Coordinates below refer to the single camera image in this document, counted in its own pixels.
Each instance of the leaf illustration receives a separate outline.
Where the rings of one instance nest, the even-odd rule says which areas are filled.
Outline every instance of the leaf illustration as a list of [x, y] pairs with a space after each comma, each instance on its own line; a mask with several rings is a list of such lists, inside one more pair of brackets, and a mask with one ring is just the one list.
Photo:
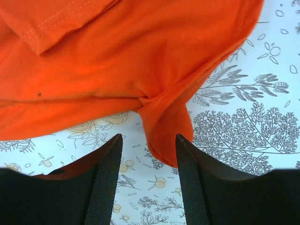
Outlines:
[[99, 137], [101, 140], [105, 140], [105, 139], [106, 139], [105, 136], [104, 136], [104, 134], [98, 133], [98, 137]]
[[290, 105], [291, 101], [289, 100], [286, 104], [285, 104], [285, 108], [288, 107]]
[[294, 65], [290, 65], [290, 72], [292, 74], [297, 74], [298, 73], [298, 70], [297, 68], [294, 66]]
[[180, 222], [170, 222], [171, 225], [184, 225], [184, 223], [180, 223]]
[[261, 41], [266, 37], [265, 34], [261, 34], [260, 36], [258, 36], [257, 40]]
[[95, 135], [95, 132], [96, 132], [96, 127], [95, 127], [95, 124], [93, 124], [90, 128], [89, 128], [89, 133], [91, 135]]
[[244, 53], [244, 55], [246, 55], [246, 51], [244, 49], [240, 49], [242, 51], [242, 53]]
[[270, 60], [274, 63], [274, 64], [277, 64], [278, 65], [278, 62], [277, 60], [273, 57], [273, 56], [269, 56]]
[[41, 153], [38, 153], [38, 155], [42, 158], [45, 159], [44, 156]]
[[[243, 101], [256, 101], [256, 98], [263, 98], [264, 93], [276, 97], [277, 95], [274, 94], [271, 89], [273, 89], [274, 92], [288, 93], [286, 90], [288, 88], [288, 84], [285, 82], [276, 82], [278, 81], [278, 78], [274, 74], [259, 75], [254, 79], [255, 83], [238, 84], [241, 82], [240, 78], [248, 77], [248, 75], [240, 74], [240, 69], [230, 72], [228, 68], [225, 68], [225, 71], [227, 71], [228, 78], [224, 78], [223, 76], [217, 77], [215, 74], [212, 75], [212, 79], [207, 82], [208, 85], [201, 87], [194, 95], [193, 103], [197, 103], [205, 107], [210, 106], [210, 103], [216, 105], [227, 105], [229, 104], [227, 100], [234, 98], [233, 93]], [[232, 87], [233, 93], [222, 93], [218, 90], [222, 87]]]
[[276, 10], [275, 14], [276, 14], [276, 16], [279, 16], [279, 17], [285, 16], [284, 12], [282, 12], [281, 10]]
[[90, 134], [89, 133], [85, 133], [82, 135], [82, 139], [87, 139], [89, 138]]
[[152, 168], [151, 166], [149, 166], [148, 164], [143, 164], [144, 166], [146, 166], [146, 167], [149, 167], [149, 168]]
[[131, 205], [131, 207], [134, 208], [135, 210], [138, 210], [137, 207], [136, 207], [133, 203], [130, 202], [130, 205]]
[[109, 130], [109, 129], [112, 128], [112, 127], [113, 127], [113, 124], [112, 124], [112, 123], [109, 123], [109, 124], [105, 125], [105, 126], [102, 128], [102, 130]]
[[275, 95], [272, 91], [270, 91], [269, 88], [267, 88], [267, 87], [265, 87], [265, 86], [260, 87], [259, 90], [264, 91], [265, 93], [267, 93], [267, 94], [270, 95], [270, 96], [277, 97], [277, 95]]
[[246, 41], [250, 46], [254, 47], [254, 44], [252, 43], [252, 41], [250, 41], [249, 39], [247, 39]]
[[260, 60], [260, 59], [262, 59], [262, 58], [265, 58], [265, 57], [267, 57], [268, 55], [269, 55], [268, 53], [265, 53], [265, 54], [263, 54], [263, 55], [259, 56], [257, 59], [258, 59], [258, 60]]
[[287, 31], [287, 30], [285, 30], [285, 29], [280, 29], [280, 32], [282, 33], [282, 34], [288, 34], [289, 32]]
[[60, 140], [56, 140], [56, 142], [57, 142], [57, 145], [58, 145], [59, 147], [61, 147], [61, 148], [63, 148], [63, 147], [64, 147], [63, 143], [61, 143], [61, 141], [60, 141]]
[[239, 88], [234, 88], [233, 92], [243, 101], [246, 101], [246, 99], [244, 98], [243, 94], [241, 93]]
[[86, 139], [82, 145], [91, 145], [94, 144], [96, 142], [96, 138], [95, 137], [89, 137], [88, 139]]
[[220, 64], [220, 68], [221, 68], [221, 69], [224, 68], [224, 64], [225, 64], [224, 62], [221, 62], [221, 64]]
[[267, 50], [270, 50], [270, 49], [271, 49], [271, 48], [270, 48], [270, 44], [267, 43], [267, 42], [264, 43], [264, 47], [265, 47]]

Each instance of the printed surface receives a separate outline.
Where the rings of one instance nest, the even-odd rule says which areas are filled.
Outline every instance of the printed surface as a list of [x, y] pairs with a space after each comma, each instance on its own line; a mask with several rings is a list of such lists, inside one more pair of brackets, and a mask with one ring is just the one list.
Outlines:
[[[299, 84], [300, 0], [266, 0], [252, 34], [187, 104], [194, 144], [255, 175], [300, 169]], [[111, 225], [185, 225], [178, 170], [153, 158], [134, 112], [0, 142], [0, 166], [48, 174], [117, 133], [123, 134], [124, 148]]]

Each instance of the fabric fold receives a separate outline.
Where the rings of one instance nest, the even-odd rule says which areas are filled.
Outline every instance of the fabric fold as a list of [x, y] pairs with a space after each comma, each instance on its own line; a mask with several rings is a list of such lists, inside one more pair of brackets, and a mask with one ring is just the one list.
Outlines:
[[119, 0], [0, 0], [0, 16], [41, 54], [105, 13]]
[[193, 139], [185, 104], [243, 44], [263, 5], [45, 0], [43, 8], [35, 0], [16, 2], [0, 0], [0, 140], [134, 110], [151, 153], [173, 167], [176, 135]]

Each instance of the table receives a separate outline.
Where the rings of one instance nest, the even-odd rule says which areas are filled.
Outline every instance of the table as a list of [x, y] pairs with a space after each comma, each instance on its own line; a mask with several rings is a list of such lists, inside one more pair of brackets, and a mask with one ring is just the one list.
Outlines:
[[[300, 169], [299, 86], [300, 0], [266, 0], [252, 34], [187, 104], [194, 144], [256, 175], [274, 168]], [[230, 135], [232, 129], [238, 138]], [[117, 133], [123, 134], [124, 148], [111, 225], [185, 225], [178, 170], [153, 158], [134, 112], [43, 137], [0, 142], [0, 166], [48, 174]]]

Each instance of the flower illustration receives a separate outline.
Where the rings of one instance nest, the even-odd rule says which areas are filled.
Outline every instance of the flower illustration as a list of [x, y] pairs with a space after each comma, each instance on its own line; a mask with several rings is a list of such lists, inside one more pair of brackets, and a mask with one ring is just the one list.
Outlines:
[[120, 165], [120, 172], [126, 172], [128, 169], [135, 170], [132, 166], [134, 162], [132, 160], [127, 160], [125, 163], [124, 158], [121, 160], [121, 165]]
[[126, 223], [128, 223], [127, 221], [129, 220], [129, 216], [122, 216], [122, 218], [119, 218], [119, 219], [122, 219], [122, 220], [124, 220]]
[[121, 206], [120, 206], [120, 205], [117, 205], [117, 204], [115, 204], [115, 203], [116, 203], [116, 202], [114, 202], [112, 211], [115, 212], [115, 213], [119, 213], [119, 212], [121, 211]]
[[52, 166], [52, 163], [50, 162], [50, 160], [53, 159], [54, 156], [51, 156], [51, 157], [49, 157], [49, 158], [47, 158], [47, 159], [45, 159], [45, 157], [44, 157], [42, 154], [40, 154], [40, 153], [39, 153], [39, 156], [40, 156], [43, 160], [42, 160], [38, 165], [44, 164], [44, 166], [46, 166], [46, 167]]
[[154, 183], [152, 187], [148, 190], [153, 189], [154, 187], [163, 188], [165, 186], [165, 178], [155, 176], [155, 181], [149, 180], [148, 182]]
[[6, 167], [7, 168], [9, 168], [9, 169], [11, 169], [11, 170], [13, 170], [13, 171], [16, 171], [16, 172], [21, 172], [22, 170], [21, 170], [21, 167], [18, 165], [18, 164], [16, 164], [16, 163], [11, 163], [11, 164], [9, 164], [9, 165], [7, 165], [6, 163], [5, 163], [5, 165], [6, 165]]
[[181, 196], [181, 188], [175, 189], [175, 191], [172, 191], [172, 193], [177, 193], [179, 196]]
[[118, 113], [112, 116], [103, 118], [104, 121], [112, 124], [121, 124], [124, 123], [128, 118], [128, 112]]
[[265, 53], [261, 56], [259, 56], [257, 59], [262, 59], [265, 57], [269, 57], [269, 59], [274, 63], [274, 64], [279, 64], [278, 61], [275, 59], [275, 57], [280, 55], [281, 49], [277, 46], [274, 46], [274, 43], [269, 44], [267, 42], [264, 43], [264, 47], [269, 51], [269, 53]]
[[124, 123], [128, 118], [128, 112], [118, 113], [112, 116], [107, 116], [104, 118], [101, 118], [99, 120], [95, 120], [94, 123], [97, 128], [100, 128], [103, 130], [108, 130], [112, 128], [114, 124], [121, 124]]

